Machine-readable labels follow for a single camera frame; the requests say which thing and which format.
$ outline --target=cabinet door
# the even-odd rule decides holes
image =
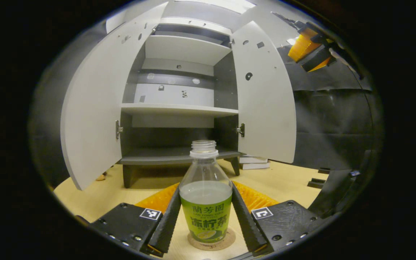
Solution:
[[[120,120],[126,80],[166,4],[107,35],[83,60],[68,86],[61,113],[61,144],[67,169],[79,190],[121,159],[115,121]]]
[[[289,75],[279,52],[254,22],[232,34],[237,76],[238,151],[292,163],[296,113]]]

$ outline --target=table surface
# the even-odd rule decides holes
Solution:
[[[247,185],[279,202],[295,200],[305,208],[311,205],[320,192],[320,189],[308,187],[308,181],[311,178],[327,179],[328,177],[327,174],[318,173],[316,169],[275,161],[270,162],[268,169],[240,170],[240,176],[235,176],[228,161],[218,160],[218,163],[230,180]],[[54,189],[54,193],[72,214],[94,222],[122,202],[136,204],[157,191],[180,182],[187,168],[188,165],[143,166],[133,172],[131,188],[126,189],[123,185],[122,165],[114,165],[107,170],[104,181],[94,181],[84,191],[76,189],[71,178],[68,178]],[[231,207],[229,227],[236,233],[233,245],[219,251],[198,250],[187,240],[189,231],[181,209],[169,252],[163,256],[163,259],[224,260],[248,252],[233,207]]]

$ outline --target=gray shelf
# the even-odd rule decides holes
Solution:
[[[218,159],[228,159],[243,155],[238,151],[232,151],[223,147],[217,147]],[[121,158],[118,164],[124,165],[165,165],[191,163],[189,156],[191,147],[168,148],[133,148],[126,156]]]

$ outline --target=cabinet leg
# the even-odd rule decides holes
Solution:
[[[134,165],[123,165],[123,184],[125,188],[131,187],[131,174],[134,169]]]
[[[226,158],[224,160],[229,161],[232,164],[232,168],[234,169],[235,175],[239,176],[240,175],[240,164],[238,163],[238,157]]]

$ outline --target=plastic bottle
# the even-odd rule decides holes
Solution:
[[[226,236],[232,182],[216,162],[214,140],[192,142],[192,165],[179,185],[181,204],[192,237],[214,243]]]

